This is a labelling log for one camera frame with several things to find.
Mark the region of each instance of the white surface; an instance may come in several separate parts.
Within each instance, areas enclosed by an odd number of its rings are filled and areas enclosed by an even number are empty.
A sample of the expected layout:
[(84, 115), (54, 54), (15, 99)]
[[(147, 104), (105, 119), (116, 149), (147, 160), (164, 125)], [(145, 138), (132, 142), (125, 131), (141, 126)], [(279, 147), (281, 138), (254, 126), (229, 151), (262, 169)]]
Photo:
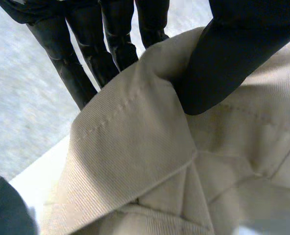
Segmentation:
[(10, 181), (10, 184), (18, 191), (27, 206), (34, 210), (34, 218), (37, 222), (42, 217), (43, 204), (52, 184), (59, 179), (63, 170), (68, 147), (69, 136), (66, 136)]

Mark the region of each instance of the beige fabric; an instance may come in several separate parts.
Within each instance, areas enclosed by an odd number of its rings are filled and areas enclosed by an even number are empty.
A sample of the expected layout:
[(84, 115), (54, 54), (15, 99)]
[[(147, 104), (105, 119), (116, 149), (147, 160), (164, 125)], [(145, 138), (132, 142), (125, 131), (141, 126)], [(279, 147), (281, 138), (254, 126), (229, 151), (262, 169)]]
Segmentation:
[(42, 234), (227, 235), (290, 213), (290, 43), (186, 116), (168, 80), (201, 31), (149, 48), (79, 114)]

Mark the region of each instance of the fabric seam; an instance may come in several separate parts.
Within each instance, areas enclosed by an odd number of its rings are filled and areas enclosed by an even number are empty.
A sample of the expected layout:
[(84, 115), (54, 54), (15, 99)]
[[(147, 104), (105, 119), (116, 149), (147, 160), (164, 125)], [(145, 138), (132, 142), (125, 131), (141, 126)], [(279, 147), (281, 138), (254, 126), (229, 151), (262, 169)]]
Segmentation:
[[(128, 98), (124, 102), (118, 104), (116, 109), (110, 115), (108, 115), (103, 121), (100, 121), (99, 124), (97, 124), (95, 127), (85, 131), (85, 133), (83, 134), (82, 137), (77, 138), (75, 140), (74, 144), (77, 144), (81, 140), (84, 140), (87, 136), (89, 136), (92, 132), (96, 131), (98, 128), (107, 125), (110, 121), (112, 121), (113, 118), (116, 117), (117, 114), (121, 113), (127, 107), (127, 105), (129, 105), (134, 100), (136, 100), (136, 98), (140, 95), (140, 93), (143, 89), (145, 89), (146, 87), (152, 86), (152, 85), (153, 85), (153, 82), (147, 82), (147, 83), (141, 85), (137, 89), (137, 91), (132, 96), (130, 96), (130, 98)], [(173, 86), (172, 86), (172, 84), (164, 84), (164, 85), (159, 85), (159, 87), (173, 87)]]
[(264, 122), (266, 124), (270, 124), (271, 126), (277, 128), (277, 129), (281, 129), (281, 130), (283, 130), (285, 132), (290, 133), (290, 130), (288, 130), (285, 126), (282, 127), (279, 124), (273, 123), (270, 118), (265, 118), (265, 117), (259, 116), (257, 113), (255, 113), (253, 111), (250, 111), (248, 109), (240, 108), (238, 106), (234, 106), (234, 105), (231, 105), (231, 104), (222, 104), (222, 103), (219, 103), (218, 106), (221, 106), (222, 108), (225, 108), (225, 109), (237, 110), (237, 111), (240, 111), (242, 113), (251, 115), (256, 120), (259, 120), (259, 121)]

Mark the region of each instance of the concrete floor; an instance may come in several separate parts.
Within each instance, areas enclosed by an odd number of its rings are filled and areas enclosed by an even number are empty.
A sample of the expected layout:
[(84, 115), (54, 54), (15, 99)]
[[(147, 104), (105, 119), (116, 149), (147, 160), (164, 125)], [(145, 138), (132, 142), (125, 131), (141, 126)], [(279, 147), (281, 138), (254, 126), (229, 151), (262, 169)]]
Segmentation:
[[(212, 14), (207, 0), (171, 0), (169, 36), (205, 26)], [(72, 43), (86, 73), (96, 83)], [(144, 51), (137, 14), (131, 38)], [(0, 7), (0, 175), (11, 180), (69, 133), (79, 110), (45, 51), (25, 25)]]

